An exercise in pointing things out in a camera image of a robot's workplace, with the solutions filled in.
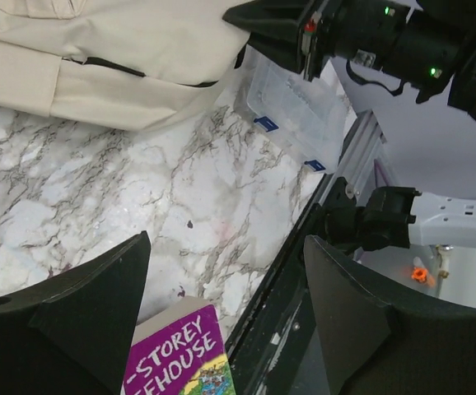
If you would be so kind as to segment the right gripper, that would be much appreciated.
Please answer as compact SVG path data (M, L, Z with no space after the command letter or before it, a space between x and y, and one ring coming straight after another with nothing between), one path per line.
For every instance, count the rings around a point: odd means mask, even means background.
M310 81L334 57L381 70L410 11L394 1L265 0L231 7L222 19L248 32L248 44L266 58Z

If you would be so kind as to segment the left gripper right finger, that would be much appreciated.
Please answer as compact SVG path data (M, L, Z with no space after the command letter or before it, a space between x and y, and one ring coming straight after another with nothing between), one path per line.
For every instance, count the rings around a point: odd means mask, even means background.
M404 286L317 236L307 282L332 394L476 394L476 309Z

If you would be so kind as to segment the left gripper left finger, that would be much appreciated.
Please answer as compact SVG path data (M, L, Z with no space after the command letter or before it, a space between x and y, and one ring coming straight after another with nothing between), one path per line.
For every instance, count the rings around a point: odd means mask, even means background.
M0 296L0 394L118 394L145 288L147 232Z

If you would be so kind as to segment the purple Treehouse book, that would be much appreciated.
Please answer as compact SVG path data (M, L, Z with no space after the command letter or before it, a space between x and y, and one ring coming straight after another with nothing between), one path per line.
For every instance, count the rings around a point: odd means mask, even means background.
M122 394L234 394L217 310L185 296L136 326Z

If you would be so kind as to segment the cream canvas backpack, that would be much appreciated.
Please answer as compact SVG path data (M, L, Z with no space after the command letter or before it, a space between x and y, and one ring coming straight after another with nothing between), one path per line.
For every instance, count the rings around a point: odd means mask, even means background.
M0 1L0 106L150 132L200 114L249 34L231 1Z

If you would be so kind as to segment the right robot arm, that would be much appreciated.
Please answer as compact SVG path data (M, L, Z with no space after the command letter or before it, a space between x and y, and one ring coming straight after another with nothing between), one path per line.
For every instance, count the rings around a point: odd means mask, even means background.
M341 58L359 86L370 81L355 66L411 86L415 106L394 116L409 131L447 132L452 140L470 140L476 131L476 1L421 1L416 8L394 1L251 1L229 8L223 20L307 81L327 60ZM328 242L346 252L414 244L476 248L476 200L381 187L362 207L329 208L324 227Z

